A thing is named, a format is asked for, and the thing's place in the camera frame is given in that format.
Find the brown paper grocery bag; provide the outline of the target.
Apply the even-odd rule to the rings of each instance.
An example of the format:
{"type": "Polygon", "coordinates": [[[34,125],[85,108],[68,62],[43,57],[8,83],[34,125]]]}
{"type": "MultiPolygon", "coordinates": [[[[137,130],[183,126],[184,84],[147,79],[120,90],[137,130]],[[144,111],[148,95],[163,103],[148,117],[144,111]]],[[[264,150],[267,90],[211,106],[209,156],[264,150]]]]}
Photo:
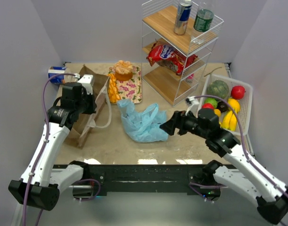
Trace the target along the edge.
{"type": "Polygon", "coordinates": [[[88,133],[92,129],[105,129],[110,125],[112,110],[107,91],[109,77],[94,72],[85,64],[82,65],[79,74],[83,86],[89,88],[91,91],[86,98],[89,101],[89,106],[80,114],[79,119],[74,123],[67,139],[70,142],[75,142],[76,147],[81,148],[84,146],[88,133]],[[97,124],[97,119],[98,116],[101,115],[104,106],[108,107],[108,119],[104,125],[100,125],[97,124]]]}

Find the blue plastic bag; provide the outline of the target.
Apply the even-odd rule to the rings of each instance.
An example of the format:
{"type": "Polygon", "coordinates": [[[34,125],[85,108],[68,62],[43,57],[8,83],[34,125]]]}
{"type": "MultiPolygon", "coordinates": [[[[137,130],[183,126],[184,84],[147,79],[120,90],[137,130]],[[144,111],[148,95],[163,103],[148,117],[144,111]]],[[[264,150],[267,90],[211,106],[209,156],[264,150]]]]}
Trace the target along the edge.
{"type": "Polygon", "coordinates": [[[157,103],[149,105],[144,111],[135,110],[135,104],[129,99],[117,102],[125,133],[138,143],[166,141],[168,134],[160,129],[167,121],[167,111],[160,110],[157,103]]]}

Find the red snack packet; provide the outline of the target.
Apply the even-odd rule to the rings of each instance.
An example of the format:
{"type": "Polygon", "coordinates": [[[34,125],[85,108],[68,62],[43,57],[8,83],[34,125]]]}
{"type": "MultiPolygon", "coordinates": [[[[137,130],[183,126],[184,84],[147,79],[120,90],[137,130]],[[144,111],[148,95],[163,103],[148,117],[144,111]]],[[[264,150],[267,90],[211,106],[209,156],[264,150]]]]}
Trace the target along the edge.
{"type": "Polygon", "coordinates": [[[173,71],[177,76],[181,76],[184,67],[188,67],[194,63],[197,55],[193,54],[186,57],[169,43],[156,41],[146,59],[151,66],[157,63],[159,66],[173,71]]]}

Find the green label plastic bottle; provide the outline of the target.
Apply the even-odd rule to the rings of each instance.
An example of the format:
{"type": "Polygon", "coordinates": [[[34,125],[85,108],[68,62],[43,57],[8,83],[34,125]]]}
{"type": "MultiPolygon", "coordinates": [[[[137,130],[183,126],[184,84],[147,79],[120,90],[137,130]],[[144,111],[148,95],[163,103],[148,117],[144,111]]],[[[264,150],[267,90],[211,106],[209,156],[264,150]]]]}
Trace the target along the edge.
{"type": "Polygon", "coordinates": [[[207,32],[210,29],[214,18],[214,0],[201,0],[198,4],[198,10],[193,28],[198,32],[207,32]]]}

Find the blue silver energy drink can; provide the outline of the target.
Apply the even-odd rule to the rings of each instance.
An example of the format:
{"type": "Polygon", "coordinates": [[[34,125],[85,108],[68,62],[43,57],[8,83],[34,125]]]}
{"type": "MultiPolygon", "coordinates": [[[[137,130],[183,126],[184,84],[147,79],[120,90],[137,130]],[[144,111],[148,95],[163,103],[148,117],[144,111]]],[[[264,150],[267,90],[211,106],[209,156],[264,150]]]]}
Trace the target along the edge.
{"type": "Polygon", "coordinates": [[[189,16],[192,8],[191,0],[180,0],[177,7],[177,15],[174,24],[174,33],[184,35],[187,29],[189,16]]]}

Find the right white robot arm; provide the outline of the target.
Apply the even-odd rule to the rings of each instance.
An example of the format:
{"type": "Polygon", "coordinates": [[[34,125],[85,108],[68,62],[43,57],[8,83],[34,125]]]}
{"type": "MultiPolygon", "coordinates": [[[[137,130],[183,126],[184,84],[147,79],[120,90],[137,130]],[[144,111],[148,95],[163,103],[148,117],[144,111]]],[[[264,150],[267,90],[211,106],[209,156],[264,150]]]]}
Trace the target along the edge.
{"type": "Polygon", "coordinates": [[[191,133],[205,139],[206,146],[238,169],[232,173],[216,161],[209,164],[214,181],[246,197],[258,213],[269,223],[277,225],[288,213],[288,185],[272,175],[246,150],[229,131],[222,129],[212,109],[192,112],[176,111],[172,118],[160,125],[168,135],[191,133]]]}

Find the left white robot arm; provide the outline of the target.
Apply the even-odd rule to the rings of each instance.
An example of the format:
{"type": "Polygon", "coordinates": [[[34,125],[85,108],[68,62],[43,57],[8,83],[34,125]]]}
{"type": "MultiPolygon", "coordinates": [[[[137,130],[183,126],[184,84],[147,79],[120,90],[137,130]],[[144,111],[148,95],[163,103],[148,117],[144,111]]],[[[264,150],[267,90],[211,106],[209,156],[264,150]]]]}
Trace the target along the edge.
{"type": "Polygon", "coordinates": [[[48,123],[29,166],[19,180],[11,180],[8,190],[20,204],[50,211],[62,191],[73,183],[90,178],[88,164],[71,162],[58,176],[51,172],[60,147],[69,135],[80,114],[93,114],[96,110],[90,82],[68,82],[62,87],[60,105],[48,111],[48,123]]]}

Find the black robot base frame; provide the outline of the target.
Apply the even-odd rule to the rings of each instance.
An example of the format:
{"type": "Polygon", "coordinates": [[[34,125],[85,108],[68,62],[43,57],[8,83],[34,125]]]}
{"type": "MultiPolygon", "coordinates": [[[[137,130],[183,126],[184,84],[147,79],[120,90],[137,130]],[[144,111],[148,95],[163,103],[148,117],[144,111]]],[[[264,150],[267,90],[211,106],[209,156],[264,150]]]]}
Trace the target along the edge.
{"type": "Polygon", "coordinates": [[[217,185],[212,173],[222,164],[212,160],[207,164],[175,165],[89,165],[86,179],[95,179],[94,191],[108,193],[184,193],[194,195],[194,187],[206,195],[217,185]]]}

